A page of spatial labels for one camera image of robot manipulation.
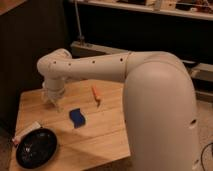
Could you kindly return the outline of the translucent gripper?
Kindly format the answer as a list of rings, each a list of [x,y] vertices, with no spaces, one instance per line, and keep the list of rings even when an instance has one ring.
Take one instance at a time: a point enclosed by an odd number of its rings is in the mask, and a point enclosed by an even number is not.
[[[58,100],[63,97],[64,92],[65,92],[64,88],[59,90],[50,90],[50,89],[44,88],[41,95],[42,102],[45,105],[52,105],[52,103],[54,103],[54,106],[57,112],[62,112],[63,107],[59,104]]]

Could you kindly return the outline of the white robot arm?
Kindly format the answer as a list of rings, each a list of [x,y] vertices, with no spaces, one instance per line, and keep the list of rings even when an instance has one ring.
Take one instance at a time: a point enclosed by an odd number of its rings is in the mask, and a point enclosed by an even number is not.
[[[199,171],[195,89],[175,55],[124,52],[74,59],[65,49],[37,62],[53,103],[67,78],[122,82],[123,112],[134,171]]]

